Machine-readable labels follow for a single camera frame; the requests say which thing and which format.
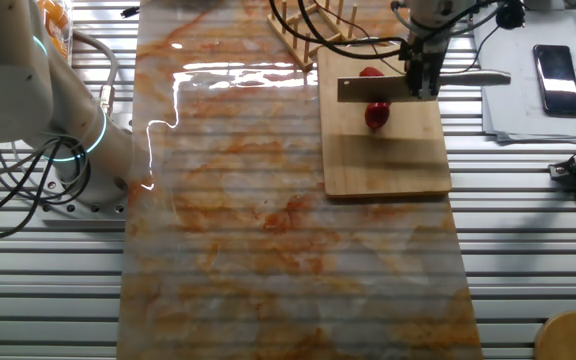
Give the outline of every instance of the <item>paper sheet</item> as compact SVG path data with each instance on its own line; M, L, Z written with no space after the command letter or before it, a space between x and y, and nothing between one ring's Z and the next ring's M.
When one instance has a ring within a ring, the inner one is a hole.
M475 39L480 41L495 26L494 21L484 24L475 31ZM484 129L524 139L576 138L576 118L551 117L543 111L532 51L537 44L569 46L576 75L575 20L564 12L528 12L525 28L498 30L481 51L482 68L512 75L510 85L482 90L487 104L484 107L492 115L487 124L484 122Z

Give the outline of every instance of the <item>smartphone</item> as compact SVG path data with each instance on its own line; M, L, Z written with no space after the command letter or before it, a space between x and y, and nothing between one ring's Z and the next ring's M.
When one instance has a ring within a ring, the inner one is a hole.
M568 46L536 45L533 49L546 114L576 115L576 78Z

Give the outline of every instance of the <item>wooden round object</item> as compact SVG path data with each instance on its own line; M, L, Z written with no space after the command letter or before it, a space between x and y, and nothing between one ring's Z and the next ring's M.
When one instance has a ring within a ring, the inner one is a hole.
M546 321L535 339L535 360L576 360L576 311Z

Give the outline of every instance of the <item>red tomato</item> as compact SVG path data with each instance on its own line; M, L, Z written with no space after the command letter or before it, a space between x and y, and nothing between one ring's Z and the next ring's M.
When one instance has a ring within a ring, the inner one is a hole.
M370 67L368 66L367 68L365 68L362 72L359 73L359 76L361 77L365 77L365 76L384 76L384 74L375 69L374 67Z
M368 104L366 107L366 125L376 130L384 126L390 117L390 104L385 102Z

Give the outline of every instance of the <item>marble surface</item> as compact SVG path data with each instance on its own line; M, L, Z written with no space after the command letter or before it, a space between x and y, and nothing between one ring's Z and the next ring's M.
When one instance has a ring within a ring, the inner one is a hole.
M269 11L142 1L118 359L482 358L447 198L324 196L317 72Z

